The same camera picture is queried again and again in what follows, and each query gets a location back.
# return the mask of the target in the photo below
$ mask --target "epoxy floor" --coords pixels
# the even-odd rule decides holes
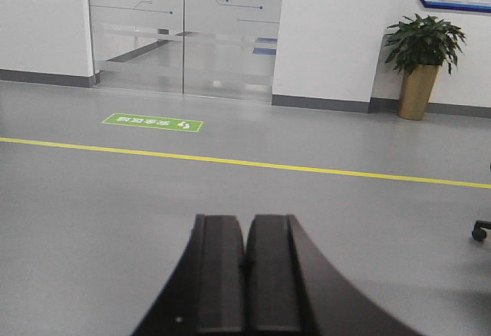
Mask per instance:
[[[203,121],[198,133],[101,124]],[[350,114],[0,82],[0,137],[491,183],[491,120]],[[295,214],[367,296],[428,336],[491,334],[491,190],[0,141],[0,334],[128,335],[194,216]]]

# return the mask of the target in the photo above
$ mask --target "black stand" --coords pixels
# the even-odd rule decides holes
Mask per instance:
[[[478,242],[482,242],[488,236],[484,229],[491,230],[491,222],[476,221],[476,223],[474,224],[473,238]]]

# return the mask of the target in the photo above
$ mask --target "white wall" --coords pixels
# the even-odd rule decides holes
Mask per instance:
[[[489,15],[425,9],[419,0],[391,0],[392,4],[385,26],[397,23],[402,15],[417,12],[422,16],[434,15],[450,20],[467,34],[467,46],[459,56],[459,67],[448,75],[446,65],[440,69],[430,102],[491,107],[491,17]],[[373,97],[399,99],[402,74],[385,64],[389,49],[382,48],[373,86]]]
[[[0,69],[93,75],[87,0],[0,0]]]
[[[283,0],[273,94],[369,101],[390,0]]]
[[[399,98],[401,75],[384,64],[385,28],[402,15],[432,14],[468,34],[451,77],[442,69],[431,102],[491,107],[491,19],[423,10],[418,0],[283,0],[274,94],[335,100]]]

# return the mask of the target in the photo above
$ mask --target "chair caster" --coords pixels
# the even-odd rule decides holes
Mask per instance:
[[[486,233],[486,230],[484,230],[484,229],[474,229],[473,230],[473,238],[477,242],[482,242],[487,236],[488,236],[488,234]]]

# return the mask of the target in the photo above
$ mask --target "glass door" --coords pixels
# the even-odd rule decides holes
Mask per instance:
[[[184,0],[184,93],[270,101],[282,0]]]
[[[90,0],[101,84],[270,101],[282,0]]]
[[[184,0],[89,3],[102,85],[182,93]]]

